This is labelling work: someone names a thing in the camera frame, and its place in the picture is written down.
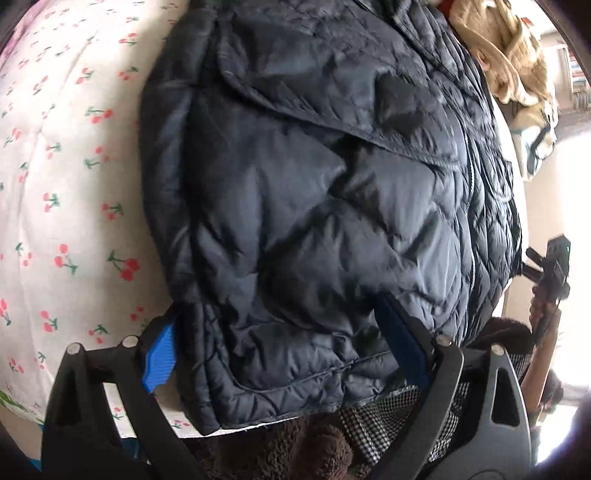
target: hand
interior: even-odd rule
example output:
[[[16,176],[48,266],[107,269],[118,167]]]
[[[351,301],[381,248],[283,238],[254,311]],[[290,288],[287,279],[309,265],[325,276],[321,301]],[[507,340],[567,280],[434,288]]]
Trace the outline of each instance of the hand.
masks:
[[[550,320],[549,327],[557,329],[558,324],[560,323],[560,309],[557,308],[556,304],[546,301],[546,291],[543,287],[534,285],[531,291],[534,294],[534,298],[531,299],[530,307],[531,330],[535,332],[536,328],[538,328],[538,323],[544,316],[544,313],[553,316],[553,318]]]

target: houndstooth fabric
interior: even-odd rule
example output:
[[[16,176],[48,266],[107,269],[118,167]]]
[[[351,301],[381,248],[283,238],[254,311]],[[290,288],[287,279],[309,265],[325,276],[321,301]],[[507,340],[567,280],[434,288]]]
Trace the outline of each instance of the houndstooth fabric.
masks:
[[[510,355],[509,357],[517,378],[521,381],[530,364],[531,355]],[[468,382],[458,386],[443,430],[429,455],[429,462],[440,459],[446,454],[459,423],[469,386]],[[417,387],[405,387],[396,390],[388,398],[363,407],[344,408],[339,411],[352,446],[356,447],[370,464],[378,463],[390,443],[396,439],[419,395],[420,390]]]

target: cherry print fabric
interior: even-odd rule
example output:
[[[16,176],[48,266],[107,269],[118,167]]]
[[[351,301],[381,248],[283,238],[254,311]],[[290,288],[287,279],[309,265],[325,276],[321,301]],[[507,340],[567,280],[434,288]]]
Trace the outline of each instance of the cherry print fabric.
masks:
[[[69,343],[114,346],[170,304],[142,211],[137,119],[187,4],[50,1],[0,71],[0,405],[26,419],[43,421]],[[157,398],[179,436],[199,436],[172,381]]]

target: black camera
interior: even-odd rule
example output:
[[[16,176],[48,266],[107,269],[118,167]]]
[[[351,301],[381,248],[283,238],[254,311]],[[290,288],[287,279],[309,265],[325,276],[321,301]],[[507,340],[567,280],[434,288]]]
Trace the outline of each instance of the black camera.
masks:
[[[533,248],[529,247],[525,254],[538,265],[542,270],[530,267],[523,263],[521,274],[546,292],[546,301],[554,303],[568,298],[570,285],[567,282],[569,276],[570,241],[564,236],[553,238],[548,241],[546,256],[542,257]],[[538,324],[534,334],[534,344],[539,345],[548,329],[550,317],[544,315]]]

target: quilted jacket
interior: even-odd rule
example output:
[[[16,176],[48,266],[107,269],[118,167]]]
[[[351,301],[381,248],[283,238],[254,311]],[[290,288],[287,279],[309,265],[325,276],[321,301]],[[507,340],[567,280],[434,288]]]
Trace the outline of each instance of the quilted jacket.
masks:
[[[521,229],[481,72],[412,0],[243,0],[186,14],[145,86],[145,211],[200,432],[401,385],[372,297],[462,343]]]

